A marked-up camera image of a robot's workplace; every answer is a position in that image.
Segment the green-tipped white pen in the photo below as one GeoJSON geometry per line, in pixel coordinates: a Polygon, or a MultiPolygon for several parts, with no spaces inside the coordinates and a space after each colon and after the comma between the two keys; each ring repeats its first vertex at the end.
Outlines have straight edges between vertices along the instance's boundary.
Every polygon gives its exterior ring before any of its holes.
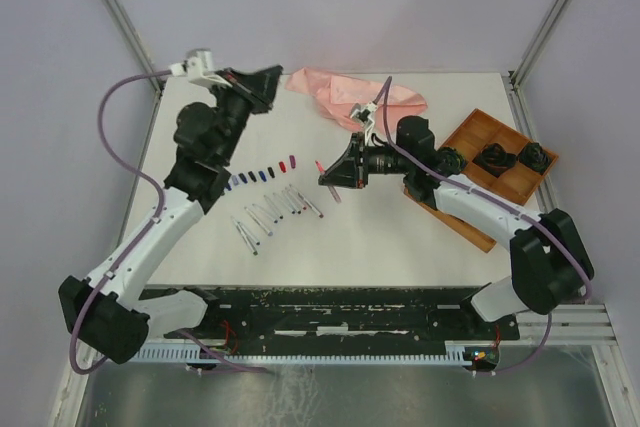
{"type": "Polygon", "coordinates": [[[253,242],[253,240],[250,238],[250,236],[247,234],[246,230],[242,227],[241,223],[234,217],[232,217],[231,220],[234,227],[236,228],[239,235],[241,236],[243,242],[247,246],[248,250],[251,252],[253,256],[257,256],[258,255],[257,246],[253,242]]]}

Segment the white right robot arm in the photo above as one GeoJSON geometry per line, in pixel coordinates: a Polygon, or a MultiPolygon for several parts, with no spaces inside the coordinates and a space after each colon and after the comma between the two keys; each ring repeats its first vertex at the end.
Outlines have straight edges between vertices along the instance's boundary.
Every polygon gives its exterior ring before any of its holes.
{"type": "Polygon", "coordinates": [[[402,176],[414,199],[476,228],[509,253],[510,274],[476,291],[460,311],[459,326],[467,336],[483,337],[507,315],[546,315],[589,296],[594,269],[571,216],[561,209],[529,210],[454,173],[436,150],[426,119],[402,118],[395,139],[380,145],[367,145],[362,132],[352,134],[318,183],[362,189],[375,174],[402,176]]]}

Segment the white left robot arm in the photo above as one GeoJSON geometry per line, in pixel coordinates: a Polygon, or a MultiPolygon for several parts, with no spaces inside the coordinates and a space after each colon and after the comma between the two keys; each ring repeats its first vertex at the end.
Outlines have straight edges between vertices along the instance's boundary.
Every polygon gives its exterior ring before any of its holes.
{"type": "Polygon", "coordinates": [[[223,196],[231,177],[227,168],[248,120],[272,109],[283,68],[273,65],[245,73],[206,67],[198,72],[185,61],[173,65],[169,73],[203,87],[215,103],[192,102],[177,114],[175,163],[164,182],[130,164],[124,166],[153,187],[154,206],[98,267],[82,279],[67,277],[59,287],[71,335],[70,366],[80,375],[101,365],[79,365],[80,343],[101,353],[103,360],[123,364],[149,339],[185,329],[209,337],[221,325],[214,297],[198,288],[151,299],[142,299],[141,294],[178,241],[223,196]]]}

